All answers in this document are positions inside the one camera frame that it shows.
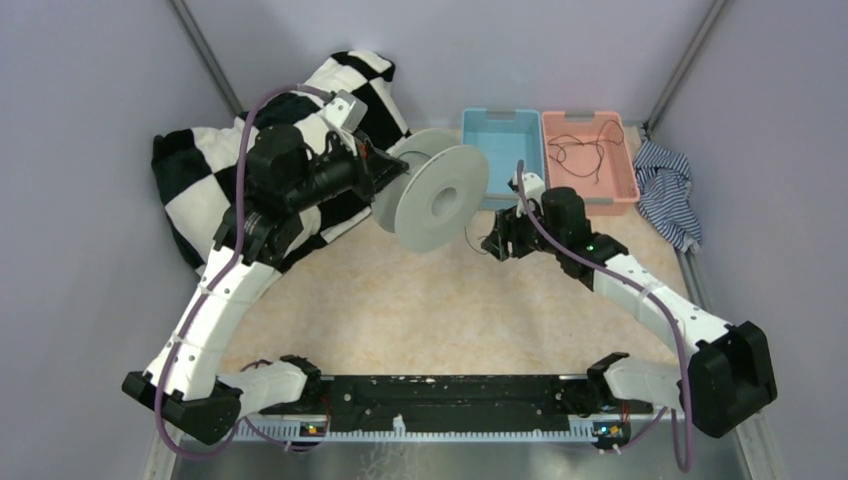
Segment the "robotic arm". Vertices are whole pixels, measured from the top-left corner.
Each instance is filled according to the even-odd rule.
[[[433,398],[415,404],[422,400],[419,387],[403,383],[404,377],[379,381],[377,377],[328,379],[305,359],[294,356],[282,357],[256,370],[216,375],[238,322],[281,276],[279,267],[292,246],[310,234],[303,228],[303,216],[309,214],[310,207],[348,190],[370,202],[377,192],[408,170],[408,164],[374,148],[367,137],[357,132],[365,108],[345,92],[333,98],[320,113],[329,128],[327,148],[321,155],[312,152],[299,130],[292,126],[276,125],[260,132],[247,154],[250,176],[245,193],[243,255],[219,283],[210,285],[219,272],[226,270],[235,250],[236,232],[241,226],[231,208],[224,215],[206,272],[177,328],[145,370],[127,375],[123,391],[154,409],[158,387],[163,394],[162,417],[207,444],[220,441],[247,415],[267,413],[269,407],[280,404],[283,410],[295,413],[323,410],[320,398],[327,397],[336,431],[372,427],[391,430],[391,418],[400,411],[406,412],[407,417],[409,412],[420,414],[421,431],[433,431],[426,430],[426,418],[435,419],[435,431],[567,429],[567,381],[559,376],[440,378],[438,381],[454,382],[453,387],[438,389]],[[568,276],[620,305],[670,349],[678,351],[691,381],[692,411],[687,414],[706,434],[724,435],[775,399],[768,345],[759,328],[750,322],[734,326],[677,295],[639,265],[624,245],[592,231],[583,200],[574,190],[546,190],[544,182],[533,174],[523,174],[521,179],[528,203],[496,213],[494,228],[482,244],[485,250],[500,261],[536,251],[554,255]],[[516,177],[511,182],[515,190],[517,183]],[[550,239],[533,224],[535,217]],[[550,240],[602,268],[576,261]],[[616,277],[645,288],[634,288]],[[682,349],[678,349],[680,339],[675,338],[665,313],[648,301],[652,296],[674,316]],[[205,302],[199,302],[201,297],[205,297]],[[181,337],[189,319],[193,322]],[[179,352],[169,365],[168,358],[178,344]],[[622,400],[640,400],[678,410],[684,406],[681,374],[674,365],[615,353],[590,367],[587,377],[593,398],[585,413],[596,413],[597,406],[620,404]],[[508,386],[486,390],[485,382],[490,387]],[[476,403],[466,401],[469,396]],[[386,407],[389,417],[379,416],[381,406]],[[464,410],[451,417],[449,425],[439,423],[445,412],[455,414],[457,408],[466,407],[479,408],[480,414],[469,415]],[[526,412],[518,411],[524,407]],[[497,412],[504,408],[513,409],[509,411],[513,416],[508,427],[496,423],[501,418]]]

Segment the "pink bin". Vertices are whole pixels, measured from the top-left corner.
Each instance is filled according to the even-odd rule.
[[[615,112],[542,113],[548,187],[571,187],[587,215],[624,215],[639,201],[633,162]]]

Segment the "blue bin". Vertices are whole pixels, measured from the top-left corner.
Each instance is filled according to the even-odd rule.
[[[518,160],[524,169],[545,180],[542,122],[536,110],[466,108],[462,112],[462,143],[479,148],[489,160],[489,186],[483,210],[515,206],[518,196],[507,186]]]

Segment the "spool center hole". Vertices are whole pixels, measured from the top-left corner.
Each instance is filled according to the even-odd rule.
[[[436,217],[444,215],[445,212],[450,210],[454,202],[456,202],[456,189],[448,187],[442,190],[433,200],[433,215]]]

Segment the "beige tabletop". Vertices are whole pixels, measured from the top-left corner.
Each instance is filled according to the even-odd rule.
[[[627,129],[636,152],[639,137]],[[472,243],[494,215],[480,212]],[[657,278],[685,295],[671,245],[639,213],[593,217]],[[310,254],[247,312],[222,371],[258,358],[308,357],[325,374],[584,373],[613,351],[674,356],[630,315],[566,276],[550,255],[498,262],[459,237],[404,250],[368,218]]]

